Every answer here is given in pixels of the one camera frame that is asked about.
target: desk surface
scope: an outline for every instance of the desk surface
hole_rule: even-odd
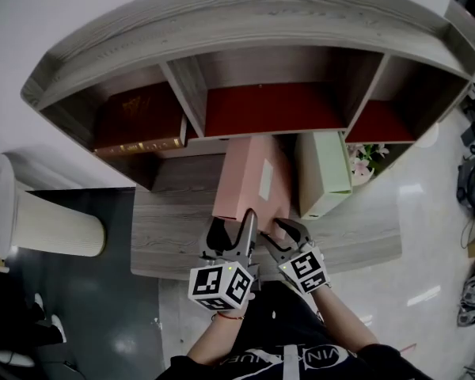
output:
[[[165,161],[151,192],[137,187],[132,221],[131,271],[188,280],[197,264],[197,241],[211,216],[224,155]],[[291,218],[295,217],[294,204]],[[303,221],[325,256],[329,274],[401,256],[396,187],[388,171],[317,221]],[[263,280],[280,279],[257,238],[253,262]]]

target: pink box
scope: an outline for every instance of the pink box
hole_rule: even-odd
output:
[[[289,216],[291,166],[271,135],[231,139],[227,147],[213,216],[241,222],[249,208],[261,232],[285,237],[273,219]]]

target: wrist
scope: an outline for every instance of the wrist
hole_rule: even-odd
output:
[[[230,315],[227,315],[226,313],[216,313],[212,321],[216,322],[217,325],[224,325],[224,326],[234,326],[234,325],[241,325],[243,320],[245,319],[244,316],[240,317],[231,317]]]
[[[310,294],[314,297],[314,296],[324,296],[328,293],[331,293],[332,290],[329,288],[329,286],[320,286],[319,288],[316,288],[315,290],[313,290]]]
[[[219,311],[216,313],[217,317],[225,318],[227,320],[244,320],[245,319],[245,313],[240,311],[240,310],[233,310],[233,311]]]

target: white shoe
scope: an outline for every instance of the white shoe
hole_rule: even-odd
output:
[[[44,303],[42,301],[42,297],[40,297],[40,294],[39,293],[35,293],[35,295],[33,296],[33,301],[35,302],[35,304],[38,304],[39,307],[42,309],[42,312],[44,314],[46,314],[44,312]]]
[[[13,351],[0,351],[0,363],[8,366],[34,367],[32,358]]]
[[[65,331],[63,330],[63,325],[62,325],[62,322],[60,321],[60,319],[58,318],[57,315],[51,315],[51,323],[56,327],[58,328],[58,330],[60,331],[60,333],[62,334],[62,338],[63,338],[63,343],[66,344],[67,343],[67,338],[65,337]]]

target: person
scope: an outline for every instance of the person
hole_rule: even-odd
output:
[[[311,295],[323,322],[285,284],[265,283],[242,310],[214,315],[188,355],[173,357],[158,380],[429,379],[380,344],[329,287]]]
[[[35,347],[66,342],[62,322],[54,314],[48,320],[40,294],[28,308],[17,282],[0,274],[0,350],[30,355]]]

